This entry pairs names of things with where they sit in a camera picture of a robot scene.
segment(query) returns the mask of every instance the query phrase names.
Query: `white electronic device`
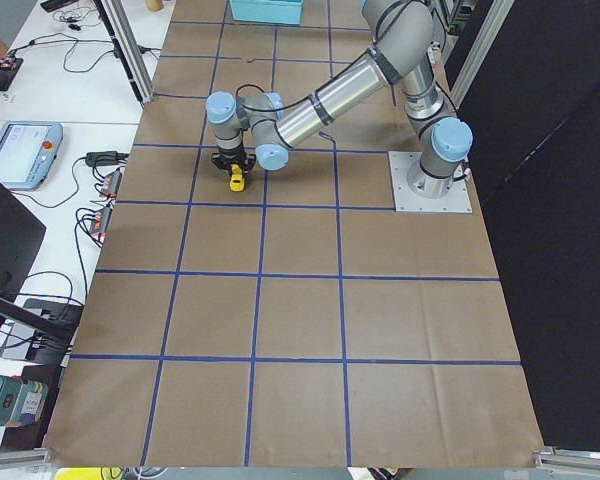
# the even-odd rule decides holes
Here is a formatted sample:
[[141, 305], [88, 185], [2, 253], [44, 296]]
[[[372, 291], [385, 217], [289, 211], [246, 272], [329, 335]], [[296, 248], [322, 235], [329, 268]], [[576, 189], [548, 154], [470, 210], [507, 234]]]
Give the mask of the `white electronic device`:
[[11, 190], [37, 188], [61, 141], [62, 125], [57, 122], [5, 122], [0, 130], [0, 183]]

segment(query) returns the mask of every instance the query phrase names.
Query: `light blue cap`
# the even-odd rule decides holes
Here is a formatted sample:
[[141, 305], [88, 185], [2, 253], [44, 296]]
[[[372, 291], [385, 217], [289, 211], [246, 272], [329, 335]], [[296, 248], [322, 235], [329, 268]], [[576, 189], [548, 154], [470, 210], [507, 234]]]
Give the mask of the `light blue cap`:
[[265, 143], [256, 147], [256, 158], [265, 170], [280, 170], [289, 162], [289, 152], [275, 143]]
[[215, 92], [207, 98], [207, 118], [214, 125], [224, 123], [236, 112], [236, 99], [228, 92]]
[[455, 117], [447, 117], [433, 127], [431, 143], [440, 158], [455, 163], [469, 153], [473, 144], [473, 133], [469, 125], [463, 121]]
[[[269, 100], [271, 100], [271, 103], [273, 104], [273, 108], [278, 109], [278, 108], [284, 107], [284, 104], [282, 103], [282, 97], [280, 96], [279, 93], [270, 92], [270, 93], [265, 93], [264, 95], [266, 97], [268, 97]], [[276, 117], [278, 117], [278, 120], [280, 120], [283, 115], [284, 115], [283, 110], [278, 110], [276, 112]]]

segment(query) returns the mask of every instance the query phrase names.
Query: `robotic arm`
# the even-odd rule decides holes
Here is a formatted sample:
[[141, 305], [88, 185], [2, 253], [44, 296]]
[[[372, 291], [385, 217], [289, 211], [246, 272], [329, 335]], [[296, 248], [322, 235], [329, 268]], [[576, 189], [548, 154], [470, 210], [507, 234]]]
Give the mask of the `robotic arm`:
[[258, 163], [266, 170], [278, 170], [289, 161], [290, 149], [379, 89], [401, 84], [407, 117], [424, 149], [418, 168], [409, 172], [409, 183], [428, 198], [446, 193], [457, 165], [471, 147], [472, 134], [466, 124], [451, 117], [436, 88], [426, 55], [433, 37], [431, 13], [421, 0], [360, 3], [374, 42], [339, 75], [297, 102], [293, 110], [283, 115], [285, 108], [276, 93], [235, 98], [216, 92], [207, 99], [207, 118], [219, 149], [213, 162], [232, 174], [232, 190], [244, 188], [242, 174], [255, 164], [244, 150], [243, 132], [247, 129], [256, 145]]

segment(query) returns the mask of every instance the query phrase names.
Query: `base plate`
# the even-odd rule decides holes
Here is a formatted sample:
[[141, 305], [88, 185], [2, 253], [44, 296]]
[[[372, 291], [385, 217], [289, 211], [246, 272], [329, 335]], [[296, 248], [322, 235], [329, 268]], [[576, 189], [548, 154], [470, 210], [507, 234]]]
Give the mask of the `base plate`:
[[[417, 195], [407, 185], [407, 172], [420, 160], [421, 152], [389, 152], [391, 183], [396, 212], [410, 213], [472, 213], [465, 180], [453, 182], [449, 193], [442, 198], [428, 199]], [[458, 166], [456, 177], [462, 175]]]

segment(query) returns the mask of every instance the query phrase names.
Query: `yellow object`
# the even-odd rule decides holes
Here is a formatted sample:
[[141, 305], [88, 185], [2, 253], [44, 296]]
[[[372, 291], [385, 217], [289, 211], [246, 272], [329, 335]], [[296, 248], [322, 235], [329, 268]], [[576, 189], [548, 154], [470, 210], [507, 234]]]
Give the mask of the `yellow object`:
[[147, 0], [147, 8], [152, 12], [157, 12], [164, 8], [162, 0]]
[[244, 190], [244, 174], [238, 165], [231, 165], [231, 180], [229, 188], [232, 192], [241, 192]]
[[117, 467], [109, 468], [62, 468], [54, 480], [119, 480], [122, 470]]

